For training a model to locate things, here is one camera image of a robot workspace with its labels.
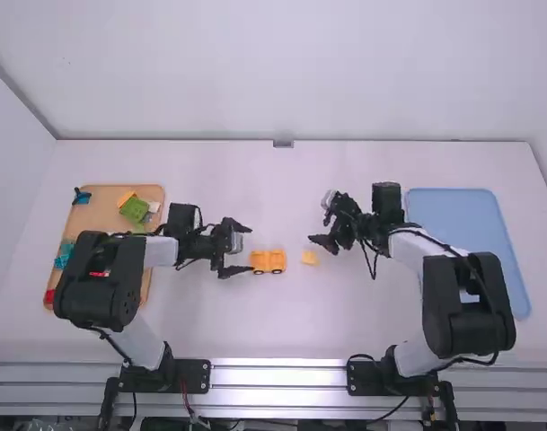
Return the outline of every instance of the wooden board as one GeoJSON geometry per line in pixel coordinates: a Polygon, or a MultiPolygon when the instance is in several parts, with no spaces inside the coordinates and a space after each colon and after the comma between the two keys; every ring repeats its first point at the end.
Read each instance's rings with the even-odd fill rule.
{"type": "MultiPolygon", "coordinates": [[[[146,200],[161,203],[161,207],[156,214],[152,216],[149,223],[145,224],[148,232],[155,230],[161,223],[163,201],[165,192],[163,187],[156,184],[122,184],[122,185],[101,185],[92,184],[80,187],[81,191],[92,193],[90,202],[87,205],[74,205],[69,212],[66,228],[62,233],[62,240],[75,240],[81,231],[104,231],[104,232],[126,232],[134,229],[133,224],[119,213],[117,206],[118,199],[128,191],[135,191],[137,197],[146,200]]],[[[59,250],[59,244],[56,247],[56,256],[59,250]]],[[[51,274],[49,275],[46,292],[55,289],[57,282],[61,277],[61,269],[57,269],[52,264],[51,274]]],[[[151,269],[144,271],[141,283],[141,301],[140,305],[147,301],[149,295],[149,284],[151,283],[151,269]]],[[[45,304],[41,298],[44,307],[48,310],[53,309],[53,304],[45,304]]]]}

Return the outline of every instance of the green block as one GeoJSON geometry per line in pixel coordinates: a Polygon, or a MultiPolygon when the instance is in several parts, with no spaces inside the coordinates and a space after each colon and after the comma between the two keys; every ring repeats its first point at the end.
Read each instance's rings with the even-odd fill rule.
{"type": "Polygon", "coordinates": [[[129,198],[119,213],[133,224],[140,224],[149,210],[149,204],[135,196],[129,198]]]}

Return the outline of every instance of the light blue tray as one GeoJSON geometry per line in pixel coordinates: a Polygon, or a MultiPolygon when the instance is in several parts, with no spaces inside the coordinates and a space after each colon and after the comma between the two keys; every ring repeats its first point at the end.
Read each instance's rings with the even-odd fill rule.
{"type": "Polygon", "coordinates": [[[491,251],[500,259],[517,320],[531,313],[497,198],[486,189],[410,189],[407,218],[443,242],[468,251],[491,251]]]}

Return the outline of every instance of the white wall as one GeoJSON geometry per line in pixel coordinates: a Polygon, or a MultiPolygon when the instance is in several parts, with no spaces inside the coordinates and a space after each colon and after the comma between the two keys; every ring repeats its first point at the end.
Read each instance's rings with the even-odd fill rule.
{"type": "Polygon", "coordinates": [[[0,0],[0,65],[62,137],[527,140],[547,0],[0,0]]]}
{"type": "Polygon", "coordinates": [[[0,80],[0,287],[55,142],[0,80]]]}

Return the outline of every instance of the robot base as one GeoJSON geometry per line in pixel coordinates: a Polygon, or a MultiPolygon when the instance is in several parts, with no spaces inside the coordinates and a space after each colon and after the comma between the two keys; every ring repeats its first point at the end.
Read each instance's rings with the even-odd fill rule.
{"type": "Polygon", "coordinates": [[[141,366],[122,366],[119,392],[203,394],[209,391],[211,363],[206,359],[175,359],[165,343],[159,368],[150,371],[141,366]]]}
{"type": "Polygon", "coordinates": [[[367,396],[437,396],[437,374],[403,378],[388,373],[384,361],[348,361],[347,392],[352,397],[367,396]]]}

